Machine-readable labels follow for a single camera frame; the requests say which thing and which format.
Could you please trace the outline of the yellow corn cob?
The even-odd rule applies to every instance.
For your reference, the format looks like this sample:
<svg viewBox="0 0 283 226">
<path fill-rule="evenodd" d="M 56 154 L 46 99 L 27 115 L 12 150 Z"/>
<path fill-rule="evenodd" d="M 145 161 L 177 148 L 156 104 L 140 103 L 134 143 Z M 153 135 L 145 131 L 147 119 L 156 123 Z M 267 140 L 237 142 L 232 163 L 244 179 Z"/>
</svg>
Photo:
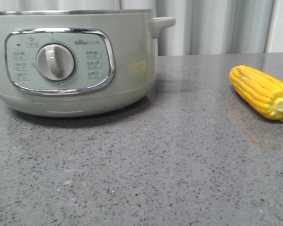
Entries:
<svg viewBox="0 0 283 226">
<path fill-rule="evenodd" d="M 270 120 L 283 119 L 283 81 L 246 65 L 232 68 L 229 79 L 235 91 L 259 114 Z"/>
</svg>

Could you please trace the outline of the pale green electric cooking pot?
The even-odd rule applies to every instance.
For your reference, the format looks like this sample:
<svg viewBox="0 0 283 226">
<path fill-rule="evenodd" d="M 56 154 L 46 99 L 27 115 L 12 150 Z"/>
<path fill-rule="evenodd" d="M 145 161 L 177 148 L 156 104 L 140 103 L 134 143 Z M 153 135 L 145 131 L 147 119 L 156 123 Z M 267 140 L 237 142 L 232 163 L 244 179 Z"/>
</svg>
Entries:
<svg viewBox="0 0 283 226">
<path fill-rule="evenodd" d="M 156 80 L 155 39 L 175 25 L 150 9 L 0 12 L 0 98 L 44 117 L 107 113 L 143 98 Z M 50 43 L 67 47 L 75 71 L 42 77 L 36 55 Z"/>
</svg>

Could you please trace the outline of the grey pot dial knob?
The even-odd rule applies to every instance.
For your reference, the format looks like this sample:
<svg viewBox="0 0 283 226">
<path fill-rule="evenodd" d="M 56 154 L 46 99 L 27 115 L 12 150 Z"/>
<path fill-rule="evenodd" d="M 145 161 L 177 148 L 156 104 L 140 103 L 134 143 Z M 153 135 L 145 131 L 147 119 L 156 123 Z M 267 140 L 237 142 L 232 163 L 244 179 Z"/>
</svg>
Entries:
<svg viewBox="0 0 283 226">
<path fill-rule="evenodd" d="M 42 77 L 50 81 L 63 81 L 75 71 L 75 57 L 65 46 L 50 43 L 36 55 L 36 67 Z"/>
</svg>

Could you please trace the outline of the white curtain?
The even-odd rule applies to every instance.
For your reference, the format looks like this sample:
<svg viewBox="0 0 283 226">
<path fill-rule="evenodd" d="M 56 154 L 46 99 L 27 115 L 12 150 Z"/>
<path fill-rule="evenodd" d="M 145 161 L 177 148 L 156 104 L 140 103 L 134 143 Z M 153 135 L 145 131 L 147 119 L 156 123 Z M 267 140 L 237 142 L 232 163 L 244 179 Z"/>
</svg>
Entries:
<svg viewBox="0 0 283 226">
<path fill-rule="evenodd" d="M 274 0 L 0 0 L 0 11 L 151 9 L 172 16 L 157 41 L 160 56 L 262 53 Z"/>
</svg>

